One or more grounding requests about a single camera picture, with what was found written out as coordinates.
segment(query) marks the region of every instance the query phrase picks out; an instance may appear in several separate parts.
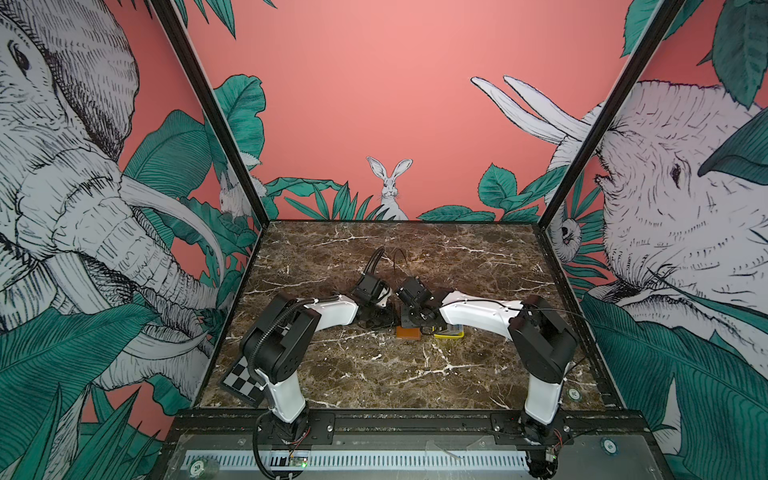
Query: elephant ear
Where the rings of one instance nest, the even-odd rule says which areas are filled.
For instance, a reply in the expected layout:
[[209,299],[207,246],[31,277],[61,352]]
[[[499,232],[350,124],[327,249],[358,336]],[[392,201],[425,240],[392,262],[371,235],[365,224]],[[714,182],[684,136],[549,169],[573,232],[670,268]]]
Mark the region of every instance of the elephant ear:
[[139,79],[128,40],[103,0],[0,0],[0,12],[35,43],[91,139],[117,160]]

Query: pink wall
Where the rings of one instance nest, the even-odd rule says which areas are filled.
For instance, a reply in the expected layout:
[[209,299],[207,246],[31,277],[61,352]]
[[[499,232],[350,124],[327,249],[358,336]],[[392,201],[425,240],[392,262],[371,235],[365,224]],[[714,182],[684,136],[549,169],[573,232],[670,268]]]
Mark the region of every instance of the pink wall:
[[[237,39],[210,9],[210,23],[194,5],[187,11],[214,87],[234,74],[263,81],[266,142],[256,177],[349,181],[364,198],[382,186],[366,156],[389,173],[412,158],[397,187],[413,220],[446,204],[487,210],[477,185],[491,163],[525,186],[554,151],[512,125],[470,78],[501,87],[511,75],[580,118],[607,97],[624,65],[630,3],[325,0],[274,9],[234,0]],[[281,218],[303,217],[282,198],[277,205]]]

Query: rabbit ear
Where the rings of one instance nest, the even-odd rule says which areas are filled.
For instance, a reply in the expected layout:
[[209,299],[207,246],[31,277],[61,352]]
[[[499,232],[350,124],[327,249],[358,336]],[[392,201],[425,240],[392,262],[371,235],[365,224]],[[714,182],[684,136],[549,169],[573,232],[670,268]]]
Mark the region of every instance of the rabbit ear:
[[397,178],[404,174],[406,170],[411,167],[411,165],[413,165],[413,160],[410,158],[406,158],[405,160],[401,161],[399,164],[397,164],[397,167],[395,167],[395,171],[392,172],[392,178]]
[[366,159],[368,160],[368,163],[371,164],[373,174],[382,180],[386,180],[386,169],[384,168],[384,165],[373,157],[366,157]]

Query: rabbit illustration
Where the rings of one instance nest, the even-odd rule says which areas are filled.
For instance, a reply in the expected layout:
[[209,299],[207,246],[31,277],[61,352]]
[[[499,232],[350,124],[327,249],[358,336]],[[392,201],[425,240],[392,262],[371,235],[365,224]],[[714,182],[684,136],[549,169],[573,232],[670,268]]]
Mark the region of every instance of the rabbit illustration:
[[397,177],[404,174],[413,164],[413,160],[406,159],[401,161],[395,167],[395,171],[392,172],[391,177],[387,177],[386,169],[384,165],[373,157],[367,157],[368,163],[371,164],[371,170],[373,174],[378,178],[384,180],[384,188],[382,189],[382,210],[385,210],[384,220],[408,220],[408,216],[400,210],[397,205],[398,191],[395,186]]

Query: vent grille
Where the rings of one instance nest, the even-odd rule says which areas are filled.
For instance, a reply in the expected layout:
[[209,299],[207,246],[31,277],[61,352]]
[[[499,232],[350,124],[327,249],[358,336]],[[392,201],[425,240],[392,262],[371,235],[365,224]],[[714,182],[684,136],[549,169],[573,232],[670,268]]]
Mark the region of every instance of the vent grille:
[[[307,458],[306,467],[287,466],[287,450],[261,452],[261,461],[275,472],[285,470],[352,471],[352,470],[485,470],[527,471],[525,452],[453,451],[455,456],[444,452],[423,450],[299,450],[296,458]],[[253,453],[244,450],[188,450],[181,466],[187,470],[198,458],[215,460],[219,470],[257,470]]]

